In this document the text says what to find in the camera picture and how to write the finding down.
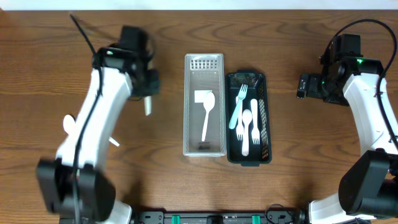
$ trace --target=wooden tabletop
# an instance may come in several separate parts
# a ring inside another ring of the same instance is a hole
[[[359,159],[349,107],[296,99],[300,74],[320,72],[320,56],[344,25],[379,19],[398,33],[397,11],[85,11],[95,48],[117,41],[122,25],[140,26],[157,44],[160,94],[152,114],[128,101],[112,137],[106,175],[117,198],[137,208],[168,211],[262,210],[296,207],[338,190]],[[374,24],[361,34],[362,53],[385,65],[389,34]],[[225,72],[266,74],[273,160],[260,167],[226,156],[182,154],[184,56],[224,54]],[[91,52],[68,12],[0,12],[0,223],[56,223],[35,178],[41,157],[54,158],[66,135],[62,120],[77,115],[90,83]],[[387,76],[398,114],[398,62]],[[392,223],[387,220],[377,223]]]

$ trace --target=spoon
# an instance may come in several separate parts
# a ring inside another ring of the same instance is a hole
[[[249,124],[251,123],[251,112],[246,109],[243,111],[242,120],[244,123],[244,134],[243,134],[243,144],[242,144],[242,155],[249,155]]]
[[[216,98],[214,97],[214,94],[212,92],[207,93],[205,100],[203,102],[203,106],[205,107],[206,110],[206,117],[205,117],[205,123],[203,124],[203,132],[201,133],[201,141],[205,141],[206,132],[207,132],[207,122],[209,120],[209,112],[211,111],[211,109],[213,109],[215,103],[216,103]]]
[[[75,119],[67,114],[65,115],[65,117],[63,118],[63,130],[67,133],[70,134],[72,132],[74,132],[75,130],[75,126],[76,126],[76,121]],[[116,147],[119,147],[119,143],[117,141],[115,141],[112,137],[109,137],[109,141],[114,144]]]

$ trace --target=green strip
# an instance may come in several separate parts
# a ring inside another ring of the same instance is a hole
[[[179,215],[172,216],[172,224],[180,224],[180,216]]]
[[[259,215],[253,215],[252,217],[253,224],[261,224],[261,218]]]

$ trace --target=white plastic fork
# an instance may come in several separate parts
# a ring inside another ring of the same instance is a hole
[[[231,119],[229,121],[229,125],[228,127],[230,129],[234,129],[236,126],[236,122],[238,121],[238,113],[239,113],[239,108],[242,105],[242,101],[245,99],[246,97],[246,93],[248,92],[248,86],[243,84],[241,89],[239,90],[239,94],[238,94],[238,103],[236,104],[234,113],[231,116]]]
[[[253,115],[253,130],[251,131],[251,139],[253,140],[253,144],[260,144],[260,131],[257,127],[257,107],[258,103],[256,99],[252,99],[250,101],[251,105],[251,114]]]
[[[243,128],[243,124],[242,124],[242,110],[243,110],[243,106],[241,105],[241,108],[239,109],[239,114],[238,114],[238,125],[236,127],[236,137],[238,139],[238,141],[242,141],[243,140],[243,134],[244,134],[244,128]]]

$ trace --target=black basket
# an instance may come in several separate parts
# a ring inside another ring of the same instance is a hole
[[[229,129],[229,119],[236,106],[236,96],[242,84],[248,85],[248,92],[243,100],[243,110],[250,110],[250,100],[258,101],[258,128],[260,130],[260,145],[255,145],[251,139],[253,123],[249,125],[249,155],[242,155],[242,141],[236,137],[236,128]],[[269,129],[268,100],[266,77],[252,70],[238,70],[226,77],[225,114],[226,114],[226,148],[228,160],[242,166],[259,166],[272,160],[271,134]]]

